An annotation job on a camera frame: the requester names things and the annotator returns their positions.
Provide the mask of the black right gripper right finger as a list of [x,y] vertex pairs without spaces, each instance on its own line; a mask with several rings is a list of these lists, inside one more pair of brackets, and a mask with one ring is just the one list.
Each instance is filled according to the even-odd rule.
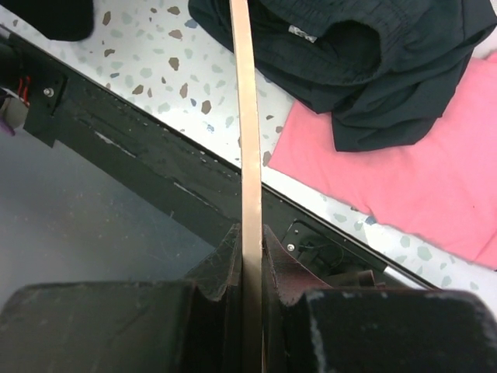
[[265,228],[268,372],[494,372],[496,321],[464,291],[333,288]]

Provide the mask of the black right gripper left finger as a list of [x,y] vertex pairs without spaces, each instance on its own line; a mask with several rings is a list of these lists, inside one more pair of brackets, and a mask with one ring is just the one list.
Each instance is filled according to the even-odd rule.
[[1,312],[3,372],[239,372],[241,229],[176,281],[25,286]]

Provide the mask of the dark navy shorts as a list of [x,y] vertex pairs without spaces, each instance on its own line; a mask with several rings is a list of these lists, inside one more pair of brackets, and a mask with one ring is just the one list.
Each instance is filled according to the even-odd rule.
[[489,1],[260,0],[248,12],[255,66],[330,113],[341,152],[426,136],[496,27]]

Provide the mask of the beige hanger front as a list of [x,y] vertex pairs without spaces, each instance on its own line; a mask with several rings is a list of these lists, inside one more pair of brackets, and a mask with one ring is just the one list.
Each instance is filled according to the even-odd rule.
[[242,175],[242,370],[262,372],[262,181],[249,3],[230,2]]

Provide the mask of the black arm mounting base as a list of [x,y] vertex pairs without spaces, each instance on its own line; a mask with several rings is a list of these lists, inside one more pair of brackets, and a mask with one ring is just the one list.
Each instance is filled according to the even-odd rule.
[[22,37],[1,31],[28,82],[26,131],[65,145],[210,244],[241,221],[241,171],[85,78]]

